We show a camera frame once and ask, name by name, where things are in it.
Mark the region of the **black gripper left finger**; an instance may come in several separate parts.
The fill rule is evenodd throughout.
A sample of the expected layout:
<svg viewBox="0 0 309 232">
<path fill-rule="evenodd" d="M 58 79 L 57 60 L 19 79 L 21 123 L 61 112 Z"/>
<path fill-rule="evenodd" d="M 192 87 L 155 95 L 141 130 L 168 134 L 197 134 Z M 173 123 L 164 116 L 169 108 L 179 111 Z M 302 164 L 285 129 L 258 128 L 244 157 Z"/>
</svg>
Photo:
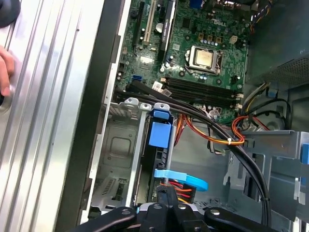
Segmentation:
<svg viewBox="0 0 309 232">
<path fill-rule="evenodd" d="M 169 210 L 170 186 L 158 186 L 157 201 L 144 203 L 139 210 L 118 207 L 91 219 L 69 232 L 165 232 Z"/>
</svg>

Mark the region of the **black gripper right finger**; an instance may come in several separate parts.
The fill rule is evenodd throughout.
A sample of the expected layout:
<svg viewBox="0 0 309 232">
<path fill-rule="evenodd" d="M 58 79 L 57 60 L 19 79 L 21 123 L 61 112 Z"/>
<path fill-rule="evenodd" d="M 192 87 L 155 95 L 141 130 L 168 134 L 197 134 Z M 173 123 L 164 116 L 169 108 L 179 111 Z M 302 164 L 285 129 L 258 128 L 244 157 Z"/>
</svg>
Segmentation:
<svg viewBox="0 0 309 232">
<path fill-rule="evenodd" d="M 207 208 L 204 214 L 177 198 L 176 190 L 168 187 L 168 203 L 173 232 L 274 232 L 271 227 L 257 223 L 219 207 Z"/>
</svg>

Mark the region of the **person's hand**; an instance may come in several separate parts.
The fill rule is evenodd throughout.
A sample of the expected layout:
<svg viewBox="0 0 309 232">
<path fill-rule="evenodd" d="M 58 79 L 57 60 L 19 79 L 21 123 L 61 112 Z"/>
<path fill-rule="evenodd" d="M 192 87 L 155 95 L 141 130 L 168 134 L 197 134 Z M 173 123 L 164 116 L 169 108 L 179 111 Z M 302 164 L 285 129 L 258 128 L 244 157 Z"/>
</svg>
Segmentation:
<svg viewBox="0 0 309 232">
<path fill-rule="evenodd" d="M 0 93 L 10 95 L 10 76 L 14 73 L 14 57 L 2 45 L 0 46 Z"/>
</svg>

